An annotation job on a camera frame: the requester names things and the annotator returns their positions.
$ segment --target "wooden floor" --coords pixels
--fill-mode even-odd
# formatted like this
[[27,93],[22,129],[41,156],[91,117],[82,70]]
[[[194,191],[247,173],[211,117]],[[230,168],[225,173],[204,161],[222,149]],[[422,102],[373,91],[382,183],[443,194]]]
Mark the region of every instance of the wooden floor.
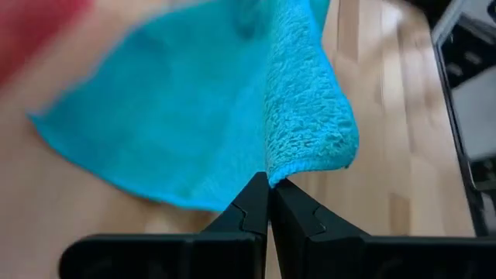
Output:
[[[197,232],[215,217],[114,189],[48,149],[25,117],[163,4],[97,1],[0,92],[0,278],[56,278],[60,253],[90,233]],[[360,152],[347,170],[291,179],[371,234],[472,236],[422,15],[399,0],[333,0],[323,44],[352,102]],[[267,278],[277,278],[269,244]]]

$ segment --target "microfiber cloth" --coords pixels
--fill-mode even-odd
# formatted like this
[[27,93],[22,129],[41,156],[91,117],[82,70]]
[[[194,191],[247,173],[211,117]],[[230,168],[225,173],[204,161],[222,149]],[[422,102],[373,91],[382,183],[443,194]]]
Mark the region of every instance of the microfiber cloth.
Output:
[[346,167],[359,136],[320,43],[328,6],[218,0],[160,15],[31,119],[69,161],[185,208],[224,210],[257,171],[274,186]]

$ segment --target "blue towel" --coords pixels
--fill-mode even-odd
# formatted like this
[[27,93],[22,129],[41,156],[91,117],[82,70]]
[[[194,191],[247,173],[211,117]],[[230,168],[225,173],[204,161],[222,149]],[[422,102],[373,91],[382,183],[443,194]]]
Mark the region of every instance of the blue towel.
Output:
[[132,30],[31,115],[69,161],[144,198],[222,211],[270,184],[351,164],[353,113],[322,50],[326,0],[217,0]]

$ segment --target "black plastic piece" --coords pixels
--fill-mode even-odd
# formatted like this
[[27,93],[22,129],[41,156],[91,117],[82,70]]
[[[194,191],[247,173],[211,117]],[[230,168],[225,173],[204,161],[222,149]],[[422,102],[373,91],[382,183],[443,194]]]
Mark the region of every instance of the black plastic piece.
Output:
[[369,236],[288,180],[272,199],[284,279],[496,277],[495,239]]
[[99,235],[70,246],[61,279],[263,279],[269,185],[256,174],[204,231],[180,235]]

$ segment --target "red object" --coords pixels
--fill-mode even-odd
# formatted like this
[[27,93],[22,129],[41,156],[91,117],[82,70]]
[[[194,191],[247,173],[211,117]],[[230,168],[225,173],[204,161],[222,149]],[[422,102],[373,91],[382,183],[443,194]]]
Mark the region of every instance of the red object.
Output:
[[0,0],[0,86],[90,0]]

